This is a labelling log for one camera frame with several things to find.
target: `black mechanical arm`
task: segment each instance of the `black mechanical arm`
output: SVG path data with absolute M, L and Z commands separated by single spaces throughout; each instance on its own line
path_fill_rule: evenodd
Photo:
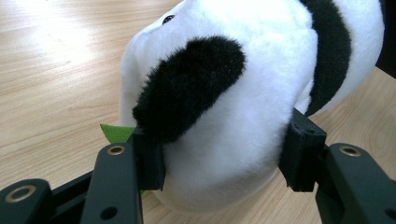
M 396 223 L 396 182 L 363 149 L 325 145 L 326 133 L 294 110 L 279 161 L 290 188 L 312 192 L 324 224 Z M 27 179 L 0 191 L 0 224 L 141 224 L 141 190 L 163 188 L 162 146 L 137 127 L 99 153 L 92 172 L 51 190 Z

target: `wood grain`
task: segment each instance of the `wood grain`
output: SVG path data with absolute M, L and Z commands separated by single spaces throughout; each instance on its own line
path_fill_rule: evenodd
M 0 2 L 0 189 L 25 178 L 53 188 L 90 171 L 118 123 L 127 42 L 179 1 Z M 396 81 L 375 69 L 336 108 L 312 118 L 327 143 L 365 148 L 396 179 Z M 278 174 L 267 189 L 216 214 L 189 216 L 143 199 L 145 223 L 320 223 L 314 193 Z

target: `white plush fabric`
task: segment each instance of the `white plush fabric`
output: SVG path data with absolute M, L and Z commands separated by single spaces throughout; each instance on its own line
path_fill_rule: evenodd
M 341 6 L 348 1 L 336 2 Z M 356 14 L 353 8 L 361 1 L 354 0 L 346 13 Z M 374 0 L 364 2 L 378 7 Z M 162 25 L 168 15 L 176 16 Z M 354 27 L 358 19 L 346 20 Z M 378 15 L 370 19 L 368 29 Z M 352 30 L 353 40 L 359 40 L 348 73 L 354 77 L 348 77 L 335 102 L 359 85 L 361 78 L 355 75 L 373 67 L 376 54 L 364 68 L 361 54 L 378 50 L 366 46 L 359 37 L 360 27 Z M 246 199 L 271 180 L 291 111 L 296 105 L 305 112 L 309 104 L 316 65 L 318 37 L 311 14 L 297 0 L 185 0 L 128 44 L 121 62 L 120 125 L 135 125 L 132 108 L 159 59 L 196 36 L 212 35 L 242 45 L 246 71 L 185 134 L 163 146 L 166 178 L 163 191 L 156 195 L 182 212 L 217 211 Z

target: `green leaf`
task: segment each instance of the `green leaf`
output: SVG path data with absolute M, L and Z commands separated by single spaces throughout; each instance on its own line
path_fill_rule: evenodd
M 134 127 L 121 127 L 109 124 L 100 124 L 100 127 L 110 144 L 126 143 L 134 131 Z

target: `light wood surface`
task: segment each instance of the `light wood surface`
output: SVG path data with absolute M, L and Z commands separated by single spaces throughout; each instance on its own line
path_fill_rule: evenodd
M 118 123 L 120 56 L 132 36 L 179 1 L 0 2 L 0 189 L 26 178 L 53 188 L 89 172 Z M 375 69 L 343 103 L 312 120 L 327 143 L 365 148 L 396 179 L 396 81 Z M 175 213 L 152 193 L 145 223 L 320 223 L 315 193 L 278 174 L 266 190 L 205 216 Z

